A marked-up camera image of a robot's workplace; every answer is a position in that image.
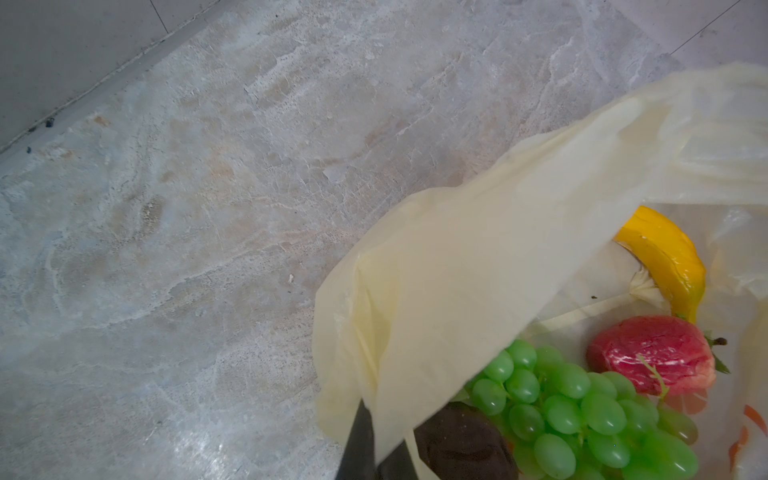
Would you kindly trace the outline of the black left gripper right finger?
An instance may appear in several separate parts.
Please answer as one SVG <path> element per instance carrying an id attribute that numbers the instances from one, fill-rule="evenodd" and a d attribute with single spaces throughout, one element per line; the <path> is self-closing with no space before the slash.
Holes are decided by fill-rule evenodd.
<path id="1" fill-rule="evenodd" d="M 381 462 L 376 474 L 378 480 L 418 480 L 416 468 L 405 442 L 401 442 Z"/>

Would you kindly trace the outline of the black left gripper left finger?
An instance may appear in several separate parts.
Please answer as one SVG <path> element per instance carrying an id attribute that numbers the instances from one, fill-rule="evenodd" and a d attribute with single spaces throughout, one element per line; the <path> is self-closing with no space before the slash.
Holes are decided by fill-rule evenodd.
<path id="1" fill-rule="evenodd" d="M 377 479 L 372 419 L 363 401 L 358 405 L 335 479 Z"/>

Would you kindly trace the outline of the cream plastic fruit-print bag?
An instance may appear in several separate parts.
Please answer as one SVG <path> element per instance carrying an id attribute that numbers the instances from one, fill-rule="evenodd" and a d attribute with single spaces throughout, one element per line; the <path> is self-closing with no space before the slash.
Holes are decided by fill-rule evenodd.
<path id="1" fill-rule="evenodd" d="M 316 293 L 322 432 L 345 443 L 365 407 L 384 459 L 643 203 L 716 206 L 715 282 L 766 302 L 765 67 L 672 74 L 394 207 Z"/>

